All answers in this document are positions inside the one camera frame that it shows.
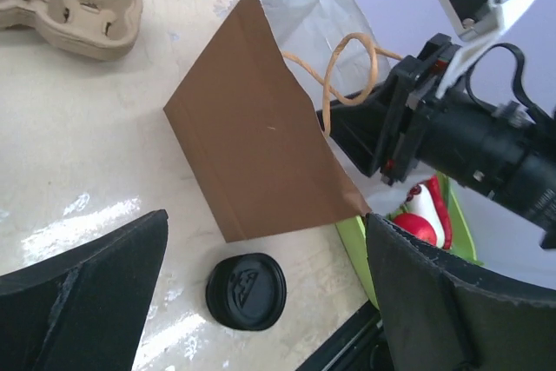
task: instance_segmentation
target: screw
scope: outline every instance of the screw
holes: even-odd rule
[[[508,122],[514,128],[521,128],[526,124],[527,116],[522,110],[517,110]]]
[[[470,17],[468,17],[467,19],[461,21],[461,25],[463,26],[464,29],[468,30],[469,28],[472,28],[473,25],[475,25],[475,21]]]
[[[477,180],[478,182],[482,182],[483,179],[485,178],[485,173],[483,173],[482,171],[475,171],[475,173],[473,174],[473,178],[475,180]]]

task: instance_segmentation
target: embossed logo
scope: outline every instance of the embossed logo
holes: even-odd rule
[[[243,270],[237,277],[234,285],[234,299],[235,303],[243,308],[245,302],[249,298],[249,294],[257,281],[259,273],[254,269]]]

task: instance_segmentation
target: red and white toy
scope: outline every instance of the red and white toy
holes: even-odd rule
[[[422,241],[438,248],[450,249],[452,223],[437,176],[409,190],[405,205],[408,212],[394,218],[396,225]]]

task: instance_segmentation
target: red object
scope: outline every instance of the red object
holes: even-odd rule
[[[448,68],[448,64],[450,64],[449,61],[436,60],[436,63],[434,63],[434,66],[433,66],[433,73],[434,74],[439,74],[442,71],[446,71],[446,69]]]
[[[386,164],[384,164],[384,170],[390,171],[394,168],[394,160],[388,160]]]
[[[424,217],[420,217],[414,213],[402,213],[396,216],[394,223],[416,238],[436,246],[434,228]]]
[[[444,235],[446,236],[446,240],[444,241],[443,249],[450,249],[452,246],[452,239],[453,239],[453,231],[452,231],[452,222],[450,221],[450,215],[448,214],[448,208],[444,199],[442,198],[442,193],[440,192],[440,184],[438,181],[437,176],[432,176],[427,182],[425,183],[427,186],[428,191],[430,192],[434,208],[436,209],[436,214],[440,219],[440,223],[442,223],[442,228],[444,229]]]

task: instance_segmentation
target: robotic arm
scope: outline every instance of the robotic arm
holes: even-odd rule
[[[496,44],[534,0],[440,0],[462,47],[437,35],[407,56],[363,104],[333,103],[332,138],[359,171],[404,182],[422,161],[546,231],[556,248],[556,122],[526,95],[523,53]],[[515,101],[493,106],[471,75],[492,48],[516,58]]]

